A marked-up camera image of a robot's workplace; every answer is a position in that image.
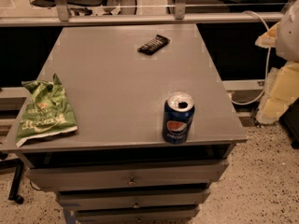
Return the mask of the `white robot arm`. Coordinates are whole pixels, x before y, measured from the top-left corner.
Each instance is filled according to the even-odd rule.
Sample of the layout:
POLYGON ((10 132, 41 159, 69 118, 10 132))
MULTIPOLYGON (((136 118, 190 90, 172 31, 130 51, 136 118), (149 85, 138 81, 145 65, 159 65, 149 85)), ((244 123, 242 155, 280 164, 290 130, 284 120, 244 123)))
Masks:
POLYGON ((290 6, 279 22, 276 52, 286 61, 299 62, 299 0, 290 6))

